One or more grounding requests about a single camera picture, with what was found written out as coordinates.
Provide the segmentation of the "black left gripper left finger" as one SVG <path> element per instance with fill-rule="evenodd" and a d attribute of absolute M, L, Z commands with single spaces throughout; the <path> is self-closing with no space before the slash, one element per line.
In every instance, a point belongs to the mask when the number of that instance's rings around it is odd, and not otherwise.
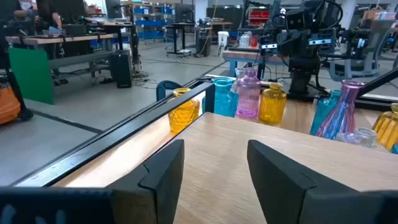
<path fill-rule="evenodd" d="M 114 222 L 173 223 L 183 177 L 184 141 L 176 140 L 108 185 Z"/>

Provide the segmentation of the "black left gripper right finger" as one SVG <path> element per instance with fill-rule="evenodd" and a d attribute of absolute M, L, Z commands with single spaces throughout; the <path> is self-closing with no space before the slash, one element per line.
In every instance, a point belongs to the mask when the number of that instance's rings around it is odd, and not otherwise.
<path fill-rule="evenodd" d="M 355 190 L 275 149 L 248 141 L 251 180 L 267 223 L 357 223 Z"/>

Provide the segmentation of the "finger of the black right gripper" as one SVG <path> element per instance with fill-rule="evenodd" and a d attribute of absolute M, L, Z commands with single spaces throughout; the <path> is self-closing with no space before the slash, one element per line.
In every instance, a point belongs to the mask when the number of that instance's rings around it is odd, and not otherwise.
<path fill-rule="evenodd" d="M 260 54 L 271 57 L 277 52 L 277 41 L 271 35 L 264 35 L 260 38 Z"/>
<path fill-rule="evenodd" d="M 336 29 L 327 28 L 311 31 L 308 37 L 308 56 L 328 55 L 335 52 Z"/>

